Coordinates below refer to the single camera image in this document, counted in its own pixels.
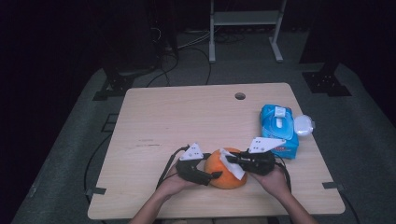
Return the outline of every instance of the orange fruit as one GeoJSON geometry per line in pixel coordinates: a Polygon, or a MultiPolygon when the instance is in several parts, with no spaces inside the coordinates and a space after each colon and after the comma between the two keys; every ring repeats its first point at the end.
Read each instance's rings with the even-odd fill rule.
{"type": "MultiPolygon", "coordinates": [[[[232,147],[225,147],[229,152],[240,152],[239,149],[232,147]]],[[[247,183],[248,174],[244,174],[241,180],[236,178],[227,167],[220,160],[219,149],[214,151],[209,158],[207,158],[204,165],[205,172],[212,174],[213,172],[222,171],[222,175],[217,179],[212,179],[210,185],[220,189],[236,189],[247,183]]]]}

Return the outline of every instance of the person's left hand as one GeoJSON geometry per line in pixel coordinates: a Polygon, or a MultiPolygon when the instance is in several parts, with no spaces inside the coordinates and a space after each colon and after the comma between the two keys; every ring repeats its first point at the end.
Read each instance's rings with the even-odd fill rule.
{"type": "Polygon", "coordinates": [[[181,192],[183,189],[198,186],[198,184],[192,183],[190,181],[184,180],[177,174],[176,165],[174,164],[170,169],[166,178],[161,183],[161,185],[157,188],[156,191],[161,193],[163,196],[166,196],[168,199],[173,195],[181,192]]]}

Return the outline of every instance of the blue package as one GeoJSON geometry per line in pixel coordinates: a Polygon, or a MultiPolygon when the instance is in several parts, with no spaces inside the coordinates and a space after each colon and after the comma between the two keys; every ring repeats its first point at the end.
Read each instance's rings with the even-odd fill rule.
{"type": "Polygon", "coordinates": [[[265,105],[260,115],[262,137],[285,139],[286,143],[271,151],[281,158],[295,159],[299,139],[294,131],[291,109],[280,105],[265,105]]]}

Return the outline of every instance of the hole in table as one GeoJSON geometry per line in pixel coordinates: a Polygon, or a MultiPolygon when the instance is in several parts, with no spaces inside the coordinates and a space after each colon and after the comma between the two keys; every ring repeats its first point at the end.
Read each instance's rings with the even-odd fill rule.
{"type": "Polygon", "coordinates": [[[237,100],[245,100],[245,98],[247,98],[247,97],[246,97],[246,95],[245,95],[244,93],[242,93],[242,92],[237,92],[237,93],[235,94],[235,98],[236,98],[237,100]]]}

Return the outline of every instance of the gray floor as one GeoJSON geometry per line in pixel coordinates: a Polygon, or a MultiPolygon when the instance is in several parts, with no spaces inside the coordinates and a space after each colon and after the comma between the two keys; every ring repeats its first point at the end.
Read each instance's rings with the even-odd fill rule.
{"type": "MultiPolygon", "coordinates": [[[[284,62],[276,63],[268,43],[268,34],[246,35],[243,41],[217,45],[217,62],[211,65],[208,84],[287,82],[301,109],[317,124],[314,136],[335,182],[346,187],[345,195],[353,204],[361,223],[394,223],[396,213],[396,131],[354,72],[340,64],[335,74],[352,96],[329,97],[310,92],[302,72],[317,71],[322,64],[298,64],[307,33],[281,33],[278,39],[284,62]]],[[[179,44],[195,37],[180,35],[179,44]]],[[[207,53],[207,42],[194,46],[207,53]]],[[[166,57],[163,68],[175,59],[166,57]]],[[[168,73],[171,86],[205,85],[209,65],[202,52],[180,52],[177,67],[168,73]]],[[[146,87],[160,70],[139,77],[134,88],[146,87]]],[[[106,76],[103,70],[93,74],[81,93],[31,193],[13,223],[99,223],[87,217],[84,196],[84,171],[92,153],[108,136],[102,127],[108,114],[119,113],[122,97],[93,101],[106,76]]],[[[150,87],[166,86],[159,77],[150,87]]],[[[88,188],[95,186],[106,155],[108,140],[99,147],[88,173],[88,188]]],[[[351,209],[337,216],[316,216],[320,223],[356,223],[351,209]]],[[[281,223],[289,223],[287,217],[281,223]]],[[[106,223],[126,223],[107,220],[106,223]]]]}

